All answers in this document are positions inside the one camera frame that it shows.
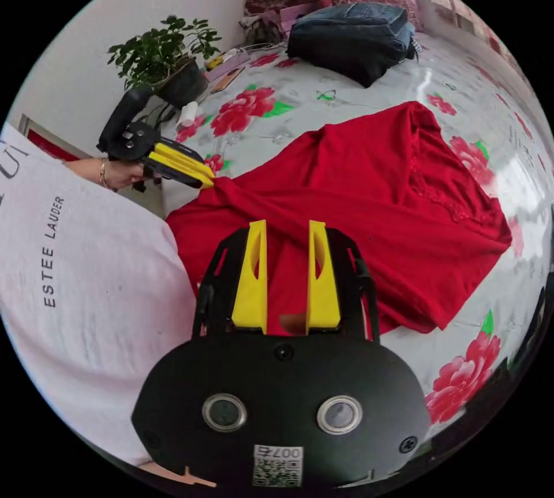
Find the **floral bedsheet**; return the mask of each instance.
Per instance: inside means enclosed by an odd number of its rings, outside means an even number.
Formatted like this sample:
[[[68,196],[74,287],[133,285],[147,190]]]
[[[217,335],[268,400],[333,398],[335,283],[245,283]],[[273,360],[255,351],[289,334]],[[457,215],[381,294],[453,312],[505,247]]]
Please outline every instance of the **floral bedsheet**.
[[[431,437],[463,415],[464,404],[522,343],[550,266],[554,174],[543,139],[497,76],[448,43],[417,39],[424,48],[419,62],[404,61],[368,89],[289,59],[284,49],[261,53],[225,91],[202,102],[191,127],[170,123],[163,134],[198,151],[216,174],[236,177],[326,123],[407,100],[434,112],[445,141],[498,197],[513,244],[444,331],[401,327],[381,339],[416,373]],[[168,214],[198,191],[163,181],[163,193]]]

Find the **screw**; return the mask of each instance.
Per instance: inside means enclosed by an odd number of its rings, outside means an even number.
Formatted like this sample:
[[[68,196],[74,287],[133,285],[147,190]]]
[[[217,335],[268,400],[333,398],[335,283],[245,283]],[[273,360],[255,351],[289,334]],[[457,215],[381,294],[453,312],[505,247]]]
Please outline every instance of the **screw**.
[[[288,360],[292,360],[293,358],[293,355],[294,355],[294,349],[291,345],[288,345],[288,344],[280,344],[276,349],[275,349],[275,357],[279,360],[279,361],[288,361]]]
[[[411,452],[416,446],[417,446],[417,437],[409,436],[408,438],[404,439],[401,442],[400,453],[407,454],[408,452]]]

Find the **potted plant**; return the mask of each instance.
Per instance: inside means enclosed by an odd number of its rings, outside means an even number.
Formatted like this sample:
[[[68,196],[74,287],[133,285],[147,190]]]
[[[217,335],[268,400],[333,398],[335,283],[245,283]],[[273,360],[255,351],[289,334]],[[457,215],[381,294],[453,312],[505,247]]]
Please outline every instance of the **potted plant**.
[[[161,29],[150,29],[134,36],[125,44],[111,46],[108,65],[119,67],[125,78],[125,90],[150,87],[168,104],[181,108],[195,100],[208,84],[194,55],[210,59],[219,49],[212,45],[221,40],[207,19],[194,19],[188,24],[181,17],[170,15]]]

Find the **white t-shirt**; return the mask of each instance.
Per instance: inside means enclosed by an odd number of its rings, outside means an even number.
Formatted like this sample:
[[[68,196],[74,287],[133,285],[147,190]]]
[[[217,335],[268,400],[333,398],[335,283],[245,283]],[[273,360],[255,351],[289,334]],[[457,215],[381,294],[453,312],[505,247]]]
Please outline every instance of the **white t-shirt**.
[[[195,305],[167,224],[5,125],[0,250],[2,320],[45,400],[98,447],[149,461],[130,415]]]

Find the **red garment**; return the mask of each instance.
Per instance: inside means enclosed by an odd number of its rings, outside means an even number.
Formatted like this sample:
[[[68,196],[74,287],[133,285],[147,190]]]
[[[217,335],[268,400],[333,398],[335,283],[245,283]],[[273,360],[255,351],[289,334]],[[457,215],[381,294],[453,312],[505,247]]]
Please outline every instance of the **red garment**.
[[[193,288],[218,243],[251,221],[268,226],[268,332],[304,314],[308,222],[358,244],[373,275],[381,330],[444,329],[511,243],[508,223],[417,102],[325,125],[265,165],[167,219]]]

